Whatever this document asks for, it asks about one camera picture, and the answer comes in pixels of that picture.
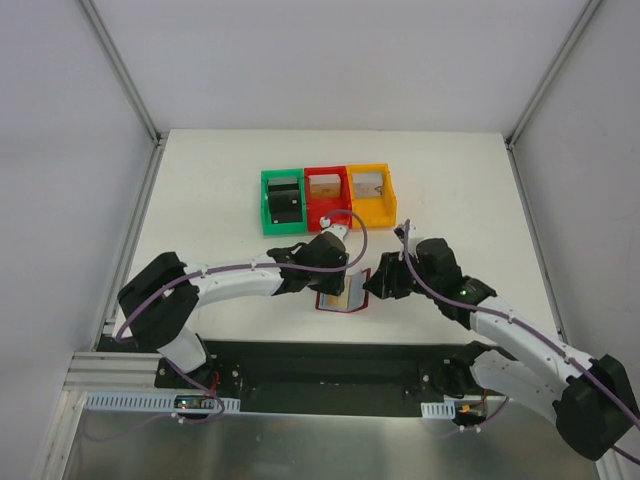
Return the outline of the left aluminium frame post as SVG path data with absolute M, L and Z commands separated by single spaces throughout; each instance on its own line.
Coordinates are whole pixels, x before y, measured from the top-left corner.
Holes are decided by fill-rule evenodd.
M 109 67 L 122 89 L 133 113 L 154 145 L 161 144 L 163 134 L 153 120 L 149 109 L 127 67 L 117 45 L 105 23 L 97 5 L 91 0 L 75 2 L 86 20 L 96 43 L 102 51 Z

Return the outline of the yellow plastic bin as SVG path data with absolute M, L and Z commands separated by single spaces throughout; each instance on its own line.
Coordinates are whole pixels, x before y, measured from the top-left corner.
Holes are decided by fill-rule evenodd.
M 386 229 L 396 225 L 397 198 L 391 172 L 386 163 L 346 166 L 351 210 L 367 229 Z

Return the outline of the aluminium frame post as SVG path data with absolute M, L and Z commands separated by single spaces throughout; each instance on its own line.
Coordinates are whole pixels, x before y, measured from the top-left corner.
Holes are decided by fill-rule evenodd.
M 579 42 L 605 4 L 606 2 L 604 0 L 588 0 L 581 7 L 559 48 L 536 84 L 514 127 L 505 137 L 505 145 L 508 151 L 513 150 L 524 134 L 536 111 L 543 103 L 545 97 L 551 92 L 554 82 L 559 77 Z
M 97 5 L 91 0 L 75 2 L 86 20 L 96 43 L 102 51 L 109 67 L 122 89 L 133 113 L 154 145 L 161 144 L 163 134 L 153 120 L 149 109 L 127 67 L 117 45 L 105 23 Z

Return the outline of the black card in green bin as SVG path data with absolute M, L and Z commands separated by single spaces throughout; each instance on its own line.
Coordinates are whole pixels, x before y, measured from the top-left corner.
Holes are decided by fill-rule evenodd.
M 267 201 L 272 224 L 302 221 L 301 190 L 296 177 L 268 179 Z

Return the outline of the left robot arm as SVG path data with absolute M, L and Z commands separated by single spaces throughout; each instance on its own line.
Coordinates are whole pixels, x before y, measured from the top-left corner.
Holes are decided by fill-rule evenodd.
M 338 295 L 344 289 L 348 253 L 345 234 L 327 229 L 310 242 L 271 248 L 248 263 L 201 267 L 174 252 L 157 256 L 118 293 L 124 327 L 135 344 L 160 353 L 188 388 L 210 380 L 212 360 L 203 341 L 186 327 L 190 315 L 209 304 L 249 296 L 277 296 L 306 288 Z

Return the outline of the red plastic bin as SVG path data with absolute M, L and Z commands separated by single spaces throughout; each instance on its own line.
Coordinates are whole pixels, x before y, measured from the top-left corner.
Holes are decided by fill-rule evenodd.
M 304 169 L 307 229 L 321 230 L 321 219 L 334 210 L 351 210 L 352 201 L 345 166 Z

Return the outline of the gold VIP credit card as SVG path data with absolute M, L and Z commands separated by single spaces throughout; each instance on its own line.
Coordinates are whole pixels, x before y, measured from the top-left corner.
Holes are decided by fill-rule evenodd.
M 322 301 L 322 305 L 324 308 L 332 310 L 344 310 L 348 306 L 348 303 L 349 298 L 343 295 L 325 295 Z

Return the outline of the green plastic bin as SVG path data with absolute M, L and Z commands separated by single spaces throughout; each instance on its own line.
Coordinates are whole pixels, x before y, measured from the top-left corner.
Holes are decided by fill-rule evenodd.
M 263 170 L 260 192 L 265 236 L 298 235 L 308 231 L 303 169 Z

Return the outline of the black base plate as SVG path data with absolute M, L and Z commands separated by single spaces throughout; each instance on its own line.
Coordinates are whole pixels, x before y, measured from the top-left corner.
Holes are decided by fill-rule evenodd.
M 384 345 L 213 341 L 195 379 L 244 413 L 417 417 L 424 403 L 480 396 L 461 363 L 478 342 Z

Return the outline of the right aluminium frame post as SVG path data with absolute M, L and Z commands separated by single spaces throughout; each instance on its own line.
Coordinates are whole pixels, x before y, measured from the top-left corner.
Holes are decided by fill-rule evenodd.
M 581 7 L 559 48 L 536 84 L 514 127 L 505 137 L 505 145 L 508 151 L 513 150 L 524 134 L 536 111 L 543 103 L 545 97 L 551 92 L 554 82 L 559 77 L 579 42 L 605 4 L 606 2 L 604 0 L 588 0 Z

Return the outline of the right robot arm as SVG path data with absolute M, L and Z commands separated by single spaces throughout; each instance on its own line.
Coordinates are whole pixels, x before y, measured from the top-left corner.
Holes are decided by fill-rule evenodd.
M 448 396 L 499 392 L 549 420 L 575 452 L 593 461 L 639 424 L 620 361 L 596 359 L 519 318 L 495 290 L 463 274 L 442 238 L 407 240 L 402 251 L 384 253 L 364 288 L 379 299 L 424 295 L 446 318 L 491 340 L 467 345 L 445 368 Z

